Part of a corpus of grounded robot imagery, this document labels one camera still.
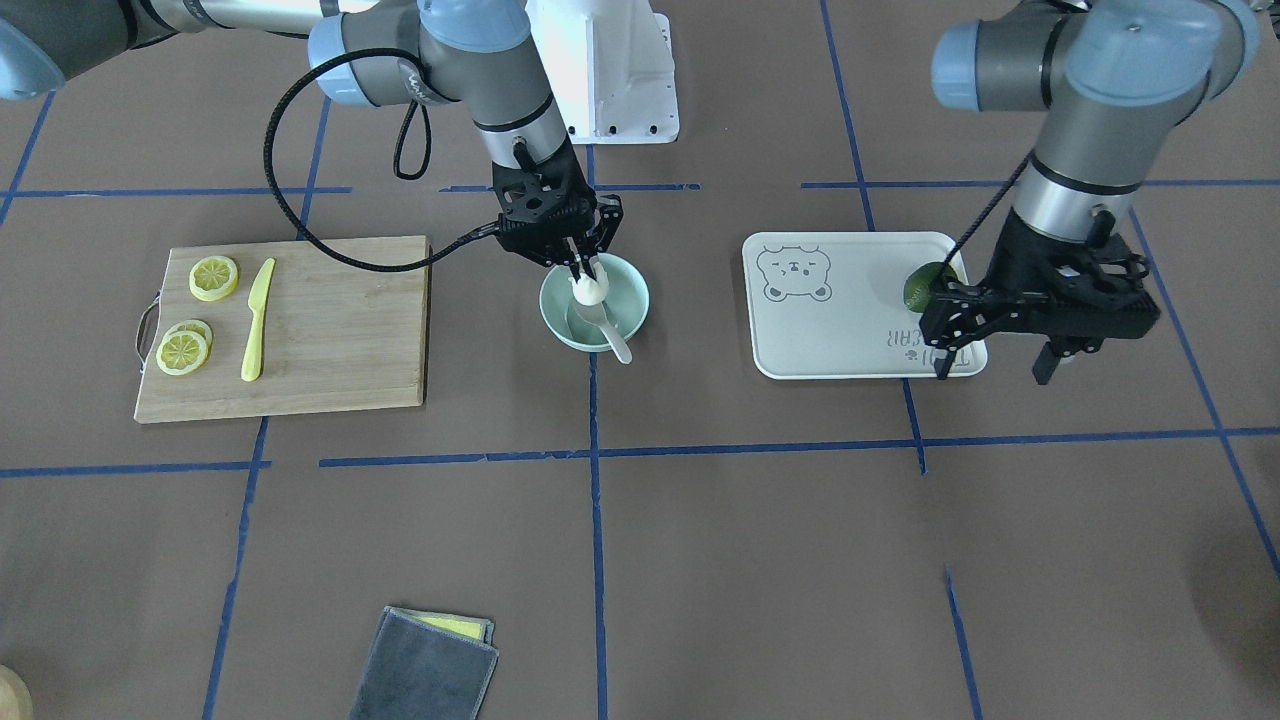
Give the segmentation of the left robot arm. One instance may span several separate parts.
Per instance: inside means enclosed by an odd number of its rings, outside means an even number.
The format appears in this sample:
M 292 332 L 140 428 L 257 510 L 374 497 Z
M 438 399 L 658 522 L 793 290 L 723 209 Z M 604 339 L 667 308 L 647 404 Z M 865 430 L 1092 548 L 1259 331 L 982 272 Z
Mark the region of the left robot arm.
M 925 279 L 919 327 L 948 377 L 963 348 L 1038 334 L 1039 384 L 1107 340 L 1139 340 L 1161 311 L 1149 264 L 1117 233 L 1171 131 L 1244 74 L 1261 44 L 1245 1 L 1020 1 L 947 29 L 931 83 L 946 108 L 1044 111 L 982 281 L 950 260 Z

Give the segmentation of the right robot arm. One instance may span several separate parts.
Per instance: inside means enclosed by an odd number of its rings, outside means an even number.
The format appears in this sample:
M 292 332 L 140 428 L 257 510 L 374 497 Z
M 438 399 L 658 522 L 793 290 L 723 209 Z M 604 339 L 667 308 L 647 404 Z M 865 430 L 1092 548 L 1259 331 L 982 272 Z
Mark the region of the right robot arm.
M 566 268 L 579 290 L 604 286 L 599 255 L 623 209 L 588 183 L 518 1 L 5 1 L 3 97 L 50 94 L 129 50 L 215 28 L 307 44 L 308 72 L 276 104 L 264 138 L 275 199 L 276 131 L 311 83 L 347 106 L 407 106 L 407 120 L 458 102 L 492 159 L 500 205 L 495 222 L 460 242 L 493 237 L 507 252 Z

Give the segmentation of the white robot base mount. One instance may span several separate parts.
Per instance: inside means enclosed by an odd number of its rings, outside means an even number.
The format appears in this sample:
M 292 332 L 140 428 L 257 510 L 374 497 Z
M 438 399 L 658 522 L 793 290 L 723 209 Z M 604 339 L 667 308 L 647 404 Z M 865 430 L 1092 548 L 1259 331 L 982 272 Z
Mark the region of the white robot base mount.
M 649 1 L 529 1 L 525 10 L 573 143 L 678 138 L 669 19 Z

